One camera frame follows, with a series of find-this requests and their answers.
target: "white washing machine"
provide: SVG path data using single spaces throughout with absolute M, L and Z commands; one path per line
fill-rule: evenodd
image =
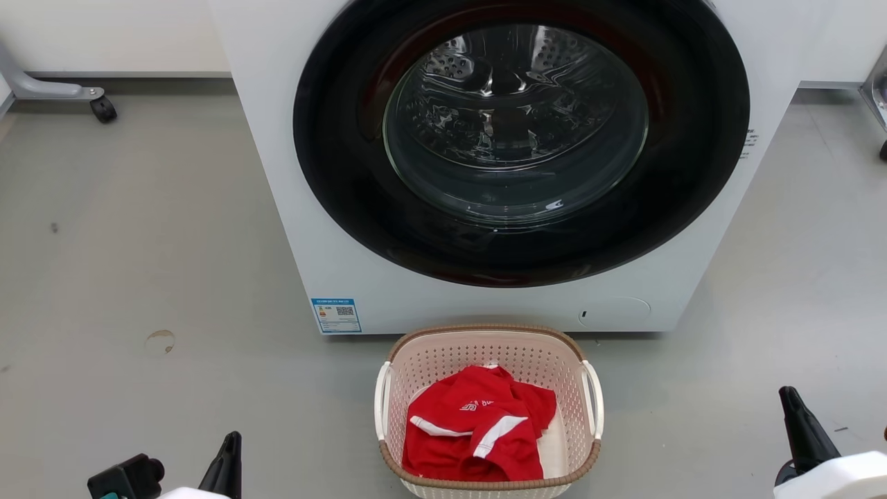
M 321 332 L 402 334 L 673 329 L 830 1 L 210 4 Z

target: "gray floor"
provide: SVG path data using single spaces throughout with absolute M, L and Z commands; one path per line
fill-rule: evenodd
M 371 422 L 394 338 L 316 331 L 236 98 L 114 102 L 0 122 L 0 496 L 86 497 L 138 452 L 193 486 L 236 429 L 246 498 L 408 497 Z M 772 496 L 783 384 L 887 451 L 884 137 L 802 91 L 679 330 L 580 339 L 607 427 L 565 497 Z

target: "basket handle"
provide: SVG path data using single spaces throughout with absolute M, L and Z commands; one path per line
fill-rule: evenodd
M 388 406 L 388 397 L 385 393 L 385 387 L 391 379 L 391 362 L 385 361 L 379 369 L 379 376 L 376 377 L 376 396 L 373 399 L 373 411 L 376 415 L 376 436 L 379 441 L 385 440 L 385 421 L 383 420 L 383 412 Z
M 599 440 L 601 434 L 604 433 L 604 396 L 600 390 L 598 373 L 594 371 L 588 360 L 583 360 L 582 366 L 585 368 L 585 373 L 591 381 L 590 387 L 586 385 L 586 388 L 590 388 L 591 393 L 589 393 L 589 390 L 585 391 L 585 407 L 588 409 L 588 414 L 593 417 L 593 419 L 589 419 L 588 424 L 591 427 L 594 438 Z

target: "front-load washer door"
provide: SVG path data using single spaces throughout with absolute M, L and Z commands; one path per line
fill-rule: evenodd
M 294 142 L 330 216 L 438 279 L 529 287 L 668 241 L 749 121 L 703 0 L 355 0 L 302 73 Z

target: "laundry basket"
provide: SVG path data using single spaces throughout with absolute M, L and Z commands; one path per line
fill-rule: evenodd
M 406 409 L 414 395 L 467 366 L 498 364 L 514 379 L 554 391 L 557 413 L 539 440 L 545 478 L 466 482 L 417 477 L 401 467 Z M 419 497 L 549 498 L 562 494 L 600 453 L 600 381 L 576 343 L 539 326 L 477 324 L 423 329 L 401 338 L 376 380 L 376 435 L 385 464 Z

